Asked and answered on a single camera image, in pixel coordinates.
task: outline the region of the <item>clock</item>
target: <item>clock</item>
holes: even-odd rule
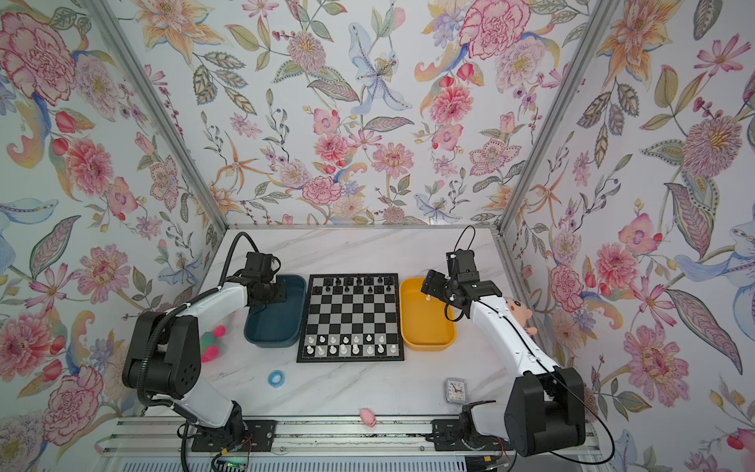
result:
[[[448,403],[467,402],[467,383],[460,378],[446,378],[445,401]]]

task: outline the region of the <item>blue bin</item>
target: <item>blue bin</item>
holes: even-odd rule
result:
[[[307,282],[301,276],[278,276],[286,282],[286,300],[249,310],[246,340],[259,347],[289,347],[299,340]]]

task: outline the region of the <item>chessboard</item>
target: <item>chessboard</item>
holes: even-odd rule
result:
[[[310,276],[296,362],[404,360],[396,273]]]

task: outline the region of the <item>plush toy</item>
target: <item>plush toy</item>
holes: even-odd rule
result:
[[[208,331],[199,338],[199,352],[202,353],[202,363],[210,362],[220,355],[220,338],[226,334],[223,326]]]
[[[514,318],[516,318],[516,321],[518,321],[519,324],[522,325],[524,330],[527,331],[527,334],[530,336],[536,335],[538,333],[537,328],[527,328],[525,326],[527,320],[532,318],[532,310],[525,307],[513,298],[505,298],[505,300],[506,305],[508,305],[509,310],[511,311],[511,314],[514,316]]]

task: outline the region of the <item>blue ring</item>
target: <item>blue ring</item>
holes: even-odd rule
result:
[[[274,382],[273,377],[275,377],[276,375],[279,375],[280,379],[277,382]],[[267,376],[267,383],[272,388],[280,388],[281,385],[283,385],[283,382],[285,382],[285,375],[283,375],[283,372],[279,370],[274,370],[270,373],[270,375]]]

